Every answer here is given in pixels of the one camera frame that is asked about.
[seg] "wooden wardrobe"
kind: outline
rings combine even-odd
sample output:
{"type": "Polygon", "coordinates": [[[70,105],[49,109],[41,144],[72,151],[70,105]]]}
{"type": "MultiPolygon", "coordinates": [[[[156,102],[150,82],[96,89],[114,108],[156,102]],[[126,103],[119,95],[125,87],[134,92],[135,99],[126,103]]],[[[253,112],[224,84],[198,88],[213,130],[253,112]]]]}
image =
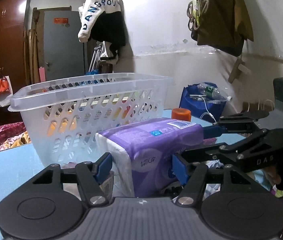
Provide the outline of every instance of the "wooden wardrobe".
{"type": "MultiPolygon", "coordinates": [[[[12,90],[16,93],[27,85],[25,74],[25,33],[29,0],[0,0],[0,68],[9,76],[12,90]]],[[[19,113],[0,107],[0,124],[19,122],[19,113]]]]}

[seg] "round black disc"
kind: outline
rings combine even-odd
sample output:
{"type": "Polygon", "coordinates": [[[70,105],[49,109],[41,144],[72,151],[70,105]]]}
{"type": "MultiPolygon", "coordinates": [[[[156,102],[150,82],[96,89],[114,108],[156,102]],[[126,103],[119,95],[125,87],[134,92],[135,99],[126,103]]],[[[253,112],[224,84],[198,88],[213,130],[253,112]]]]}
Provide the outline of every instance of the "round black disc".
{"type": "Polygon", "coordinates": [[[75,227],[83,211],[80,200],[65,191],[14,193],[0,202],[0,230],[17,239],[55,238],[75,227]]]}
{"type": "Polygon", "coordinates": [[[203,201],[201,214],[211,228],[231,239],[269,239],[283,230],[283,203],[267,192],[217,192],[203,201]]]}

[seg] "hanging clothes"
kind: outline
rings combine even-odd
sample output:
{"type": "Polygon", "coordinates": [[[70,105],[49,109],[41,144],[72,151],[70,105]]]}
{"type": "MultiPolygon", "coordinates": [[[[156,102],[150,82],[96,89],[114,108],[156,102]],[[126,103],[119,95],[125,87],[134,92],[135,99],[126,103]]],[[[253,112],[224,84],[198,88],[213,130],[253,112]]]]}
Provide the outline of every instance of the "hanging clothes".
{"type": "Polygon", "coordinates": [[[254,40],[244,0],[197,0],[195,4],[193,0],[187,15],[191,38],[197,45],[209,45],[238,57],[244,41],[254,40]]]}
{"type": "Polygon", "coordinates": [[[118,62],[118,55],[114,55],[111,52],[112,51],[111,46],[112,44],[110,42],[106,42],[106,41],[103,42],[102,50],[101,50],[102,52],[99,60],[115,65],[118,62]]]}
{"type": "Polygon", "coordinates": [[[79,41],[94,39],[109,42],[111,59],[115,59],[119,48],[126,45],[124,20],[118,0],[86,0],[78,11],[82,23],[79,41]]]}

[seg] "gray door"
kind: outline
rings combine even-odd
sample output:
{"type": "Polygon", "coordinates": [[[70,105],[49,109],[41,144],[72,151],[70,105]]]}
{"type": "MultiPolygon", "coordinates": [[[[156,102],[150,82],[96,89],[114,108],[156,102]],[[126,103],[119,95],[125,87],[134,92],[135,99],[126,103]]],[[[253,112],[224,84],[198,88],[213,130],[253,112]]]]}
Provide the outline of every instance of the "gray door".
{"type": "Polygon", "coordinates": [[[78,40],[80,28],[78,12],[45,11],[43,48],[46,81],[84,75],[83,44],[78,40]]]}

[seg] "barcode sticker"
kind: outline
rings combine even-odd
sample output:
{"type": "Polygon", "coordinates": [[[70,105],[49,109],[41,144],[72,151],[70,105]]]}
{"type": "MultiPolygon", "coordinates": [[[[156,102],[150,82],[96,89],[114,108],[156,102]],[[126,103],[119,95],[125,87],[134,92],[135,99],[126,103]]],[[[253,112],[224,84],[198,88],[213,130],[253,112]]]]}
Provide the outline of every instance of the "barcode sticker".
{"type": "Polygon", "coordinates": [[[187,127],[193,126],[196,123],[194,122],[187,122],[187,121],[174,121],[174,122],[169,122],[168,124],[175,126],[179,129],[185,129],[187,127]]]}

